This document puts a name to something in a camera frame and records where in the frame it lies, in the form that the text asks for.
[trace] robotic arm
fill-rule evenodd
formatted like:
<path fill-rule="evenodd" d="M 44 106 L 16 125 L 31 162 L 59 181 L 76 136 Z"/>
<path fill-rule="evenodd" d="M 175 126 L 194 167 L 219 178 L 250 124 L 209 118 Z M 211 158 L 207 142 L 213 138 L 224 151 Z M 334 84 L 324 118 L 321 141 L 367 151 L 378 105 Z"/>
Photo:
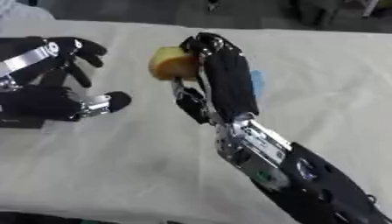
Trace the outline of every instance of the robotic arm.
<path fill-rule="evenodd" d="M 199 58 L 204 94 L 172 81 L 177 104 L 198 123 L 216 129 L 218 154 L 296 221 L 303 224 L 385 224 L 390 221 L 338 168 L 255 120 L 249 66 L 223 37 L 200 33 L 181 47 Z"/>

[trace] blue object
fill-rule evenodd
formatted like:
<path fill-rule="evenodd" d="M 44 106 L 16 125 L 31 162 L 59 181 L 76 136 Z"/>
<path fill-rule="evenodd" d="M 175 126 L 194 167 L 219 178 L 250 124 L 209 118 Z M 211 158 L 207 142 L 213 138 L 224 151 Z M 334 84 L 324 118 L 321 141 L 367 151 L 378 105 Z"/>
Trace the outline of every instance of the blue object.
<path fill-rule="evenodd" d="M 252 79 L 253 92 L 255 93 L 255 97 L 260 98 L 263 95 L 264 90 L 263 73 L 259 70 L 254 70 L 250 72 L 250 77 Z"/>

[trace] screw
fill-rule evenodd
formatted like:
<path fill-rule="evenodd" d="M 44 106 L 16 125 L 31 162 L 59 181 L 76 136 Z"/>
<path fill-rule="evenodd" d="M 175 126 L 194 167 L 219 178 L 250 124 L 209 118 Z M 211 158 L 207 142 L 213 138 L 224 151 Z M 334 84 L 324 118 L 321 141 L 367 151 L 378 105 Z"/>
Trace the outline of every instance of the screw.
<path fill-rule="evenodd" d="M 311 165 L 307 160 L 300 158 L 297 162 L 297 170 L 299 174 L 301 174 L 303 179 L 306 180 L 314 180 L 317 178 L 317 174 L 315 173 L 315 169 L 313 165 Z"/>
<path fill-rule="evenodd" d="M 281 151 L 278 151 L 278 152 L 276 153 L 276 156 L 277 156 L 278 158 L 283 158 L 283 157 L 284 157 L 284 154 L 283 154 Z"/>

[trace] white table surface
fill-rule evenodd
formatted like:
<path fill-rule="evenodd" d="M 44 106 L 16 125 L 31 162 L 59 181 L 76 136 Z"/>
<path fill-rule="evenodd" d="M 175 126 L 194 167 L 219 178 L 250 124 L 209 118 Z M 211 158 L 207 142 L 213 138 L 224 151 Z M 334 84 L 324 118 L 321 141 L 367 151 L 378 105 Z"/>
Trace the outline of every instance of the white table surface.
<path fill-rule="evenodd" d="M 173 103 L 147 65 L 200 29 L 18 22 L 2 36 L 77 36 L 109 49 L 90 95 L 122 90 L 113 115 L 45 130 L 0 129 L 0 208 L 107 221 L 296 223 L 216 154 L 214 130 Z M 324 156 L 392 214 L 392 36 L 211 30 L 263 72 L 259 121 Z"/>

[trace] white tablecloth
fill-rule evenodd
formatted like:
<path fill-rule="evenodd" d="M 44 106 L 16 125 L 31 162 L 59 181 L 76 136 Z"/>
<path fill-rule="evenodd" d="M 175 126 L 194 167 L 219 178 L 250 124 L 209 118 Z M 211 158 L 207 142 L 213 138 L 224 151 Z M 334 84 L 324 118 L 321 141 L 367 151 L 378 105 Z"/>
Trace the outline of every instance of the white tablecloth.
<path fill-rule="evenodd" d="M 53 21 L 10 24 L 2 36 L 77 36 L 109 49 L 90 95 L 122 90 L 113 115 L 43 130 L 0 129 L 0 208 L 141 223 L 296 223 L 216 154 L 214 130 L 173 103 L 147 65 L 160 46 L 200 29 Z M 392 214 L 392 36 L 211 30 L 241 47 L 265 89 L 259 121 L 306 145 Z"/>

